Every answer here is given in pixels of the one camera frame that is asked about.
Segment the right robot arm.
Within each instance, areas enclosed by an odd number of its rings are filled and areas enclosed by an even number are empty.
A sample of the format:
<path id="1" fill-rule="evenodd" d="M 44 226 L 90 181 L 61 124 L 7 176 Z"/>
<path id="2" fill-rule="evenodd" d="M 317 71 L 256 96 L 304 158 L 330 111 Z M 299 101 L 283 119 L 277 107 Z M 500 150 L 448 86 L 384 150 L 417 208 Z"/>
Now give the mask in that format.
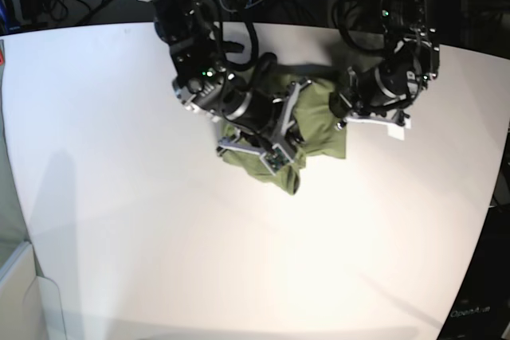
<path id="1" fill-rule="evenodd" d="M 261 55 L 256 30 L 245 16 L 246 5 L 231 0 L 249 34 L 250 56 L 245 63 L 229 61 L 228 54 L 244 46 L 226 41 L 218 0 L 139 0 L 155 9 L 155 30 L 170 50 L 177 73 L 173 81 L 180 103 L 195 113 L 223 120 L 234 127 L 218 141 L 218 153 L 251 154 L 271 171 L 294 162 L 297 153 L 293 110 L 308 78 L 291 82 L 282 93 L 261 90 L 277 64 L 272 53 Z"/>

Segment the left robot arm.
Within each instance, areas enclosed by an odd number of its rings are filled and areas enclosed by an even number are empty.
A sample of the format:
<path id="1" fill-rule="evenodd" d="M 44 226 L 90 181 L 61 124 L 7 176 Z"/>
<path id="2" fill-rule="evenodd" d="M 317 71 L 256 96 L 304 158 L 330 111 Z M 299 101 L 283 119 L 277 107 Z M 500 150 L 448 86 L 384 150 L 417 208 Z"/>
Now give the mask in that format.
<path id="1" fill-rule="evenodd" d="M 347 83 L 329 96 L 329 108 L 343 130 L 349 123 L 371 123 L 405 131 L 410 108 L 438 75 L 440 47 L 434 22 L 434 0 L 371 0 L 378 14 L 382 46 L 367 48 L 350 34 L 347 0 L 338 0 L 337 29 L 348 48 L 377 57 L 362 70 L 347 69 Z"/>

